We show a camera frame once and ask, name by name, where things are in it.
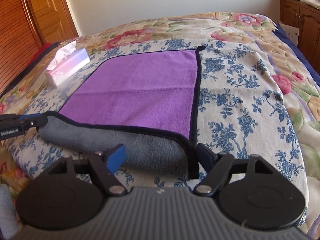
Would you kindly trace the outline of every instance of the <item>wooden closet door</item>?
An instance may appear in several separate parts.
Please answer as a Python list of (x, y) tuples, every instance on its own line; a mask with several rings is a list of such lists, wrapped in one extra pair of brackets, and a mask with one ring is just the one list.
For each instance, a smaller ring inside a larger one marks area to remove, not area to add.
[(65, 0), (30, 0), (30, 4), (46, 42), (78, 36)]
[(26, 0), (0, 0), (0, 94), (41, 46)]

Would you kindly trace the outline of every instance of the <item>louvered wooden door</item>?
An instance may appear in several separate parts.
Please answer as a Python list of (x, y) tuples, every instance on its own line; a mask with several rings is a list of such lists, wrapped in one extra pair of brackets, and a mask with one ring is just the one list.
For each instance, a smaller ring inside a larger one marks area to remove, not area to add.
[(0, 0), (0, 94), (41, 47), (26, 0)]

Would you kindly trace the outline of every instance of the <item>round black disc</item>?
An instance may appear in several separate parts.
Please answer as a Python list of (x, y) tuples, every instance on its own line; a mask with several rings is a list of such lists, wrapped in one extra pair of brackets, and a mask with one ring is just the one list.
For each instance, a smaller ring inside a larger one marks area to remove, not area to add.
[(61, 230), (91, 219), (102, 201), (102, 193), (94, 185), (59, 174), (31, 182), (19, 194), (16, 207), (23, 223)]
[(226, 185), (218, 202), (233, 221), (259, 230), (292, 226), (305, 208), (302, 193), (285, 178), (275, 180), (273, 176), (255, 176)]

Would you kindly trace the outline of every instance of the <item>wooden door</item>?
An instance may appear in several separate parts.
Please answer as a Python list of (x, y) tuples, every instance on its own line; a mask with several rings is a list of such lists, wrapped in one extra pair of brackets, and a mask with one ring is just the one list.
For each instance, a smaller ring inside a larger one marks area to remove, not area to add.
[(54, 43), (77, 37), (65, 0), (29, 0), (45, 42)]
[(299, 5), (281, 0), (280, 21), (285, 25), (298, 27), (299, 11)]
[(318, 72), (320, 60), (320, 14), (300, 7), (299, 49)]
[(0, 94), (42, 46), (31, 14), (26, 0), (0, 0)]

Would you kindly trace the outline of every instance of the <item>red cloth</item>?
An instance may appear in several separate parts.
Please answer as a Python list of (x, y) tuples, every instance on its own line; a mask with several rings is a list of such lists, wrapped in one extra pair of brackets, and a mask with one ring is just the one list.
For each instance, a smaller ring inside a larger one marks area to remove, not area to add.
[(45, 49), (49, 48), (52, 45), (52, 43), (46, 43), (44, 44), (36, 54), (34, 54), (33, 58), (30, 60), (29, 64), (31, 64), (34, 60), (36, 60), (36, 58), (42, 53), (44, 52)]

